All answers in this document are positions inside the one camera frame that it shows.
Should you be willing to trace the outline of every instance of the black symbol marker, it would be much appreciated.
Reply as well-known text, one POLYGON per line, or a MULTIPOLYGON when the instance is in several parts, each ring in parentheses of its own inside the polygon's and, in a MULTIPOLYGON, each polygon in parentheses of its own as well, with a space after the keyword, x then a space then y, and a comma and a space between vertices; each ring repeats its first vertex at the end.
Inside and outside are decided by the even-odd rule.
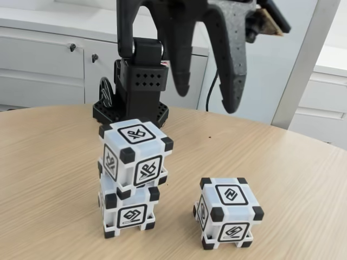
POLYGON ((149 178, 156 174, 155 173, 156 167, 154 166, 155 163, 156 162, 154 161, 151 166, 149 166, 148 164, 145 164, 144 166, 142 166, 140 171, 142 176, 140 177, 140 180, 149 178))
POLYGON ((232 227, 231 229, 229 229, 226 234, 228 235, 227 237, 223 237, 224 239, 228 239, 228 238, 239 238, 240 235, 237 235, 237 233, 240 233, 242 231, 242 227, 240 226, 235 226, 232 227))
POLYGON ((107 152, 107 157, 106 157, 106 166, 112 170, 112 172, 114 171, 114 167, 115 167, 115 162, 114 162, 114 158, 110 156, 110 153, 107 152))
POLYGON ((206 217, 204 204, 201 204, 201 217, 202 217, 202 219, 205 219, 205 217, 206 217))
POLYGON ((132 137, 133 140, 135 140, 136 138, 144 137, 144 136, 146 135, 146 133, 140 131, 140 129, 137 129, 136 132, 134 132, 134 131, 128 131, 128 135, 129 135, 130 137, 132 137))
POLYGON ((139 215, 141 214, 140 211, 138 210, 131 210, 131 211, 128 211, 124 217, 126 219, 129 219, 129 221, 125 221, 123 222, 123 224, 129 224, 129 223, 132 223, 132 222, 136 222, 136 221, 139 221, 140 219, 136 219, 139 215))
POLYGON ((224 195, 227 197, 227 199, 231 200, 232 202, 237 197, 237 192, 234 191, 232 188, 229 188, 224 195))

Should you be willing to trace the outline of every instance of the white countertop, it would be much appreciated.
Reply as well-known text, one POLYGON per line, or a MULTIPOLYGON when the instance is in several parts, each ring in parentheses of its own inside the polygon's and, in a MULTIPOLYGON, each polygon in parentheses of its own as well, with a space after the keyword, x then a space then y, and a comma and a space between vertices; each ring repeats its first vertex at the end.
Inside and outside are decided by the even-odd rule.
MULTIPOLYGON (((73 4, 53 2, 36 11, 0 8, 0 26, 117 42, 115 11, 73 4)), ((157 38, 152 18, 138 15, 133 34, 134 37, 157 38)), ((208 43, 198 26, 192 46, 193 54, 208 56, 208 43)))
POLYGON ((347 77, 347 49, 323 46, 313 71, 347 77))

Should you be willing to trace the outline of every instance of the cube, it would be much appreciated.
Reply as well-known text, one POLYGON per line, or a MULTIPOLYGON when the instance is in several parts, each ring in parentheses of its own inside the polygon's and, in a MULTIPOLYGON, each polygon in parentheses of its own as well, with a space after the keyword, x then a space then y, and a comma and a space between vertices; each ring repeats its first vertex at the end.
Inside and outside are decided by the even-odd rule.
POLYGON ((148 183, 156 187, 166 181, 164 158, 172 153, 174 142, 152 122, 133 119, 103 125, 99 136, 104 145, 99 176, 112 178, 120 200, 148 183))
POLYGON ((250 230, 261 223, 264 212, 245 178, 202 178, 200 188, 193 214, 200 223, 203 248, 217 249, 220 243, 249 247, 250 230))
POLYGON ((98 201, 105 238, 119 236, 121 229, 133 226, 140 226, 141 230, 154 228, 156 218, 153 209, 158 204, 160 193, 153 183, 145 184, 124 200, 115 193, 113 180, 108 174, 101 175, 100 186, 98 201))

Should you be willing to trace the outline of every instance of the table surface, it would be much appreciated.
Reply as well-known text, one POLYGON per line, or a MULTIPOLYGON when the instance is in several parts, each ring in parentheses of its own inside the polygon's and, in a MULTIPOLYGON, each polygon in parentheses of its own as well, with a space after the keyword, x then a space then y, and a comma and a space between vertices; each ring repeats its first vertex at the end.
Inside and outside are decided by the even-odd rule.
POLYGON ((0 259, 347 259, 347 152, 244 119, 172 108, 156 227, 104 239, 92 106, 0 113, 0 259), (204 251, 201 177, 245 177, 265 217, 250 248, 204 251))

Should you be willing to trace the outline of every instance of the cabinet drawer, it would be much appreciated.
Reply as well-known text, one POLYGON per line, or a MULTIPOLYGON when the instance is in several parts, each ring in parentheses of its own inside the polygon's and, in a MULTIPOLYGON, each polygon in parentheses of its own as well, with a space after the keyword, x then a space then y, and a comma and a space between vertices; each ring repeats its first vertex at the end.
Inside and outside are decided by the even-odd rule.
POLYGON ((310 80, 299 107, 347 112, 347 86, 310 80))
POLYGON ((76 81, 80 82, 0 75, 0 104, 20 107, 83 104, 83 81, 76 81))
POLYGON ((295 114, 289 130, 323 142, 338 144, 346 138, 344 120, 295 114))
POLYGON ((83 49, 68 46, 0 37, 0 69, 83 79, 83 49))

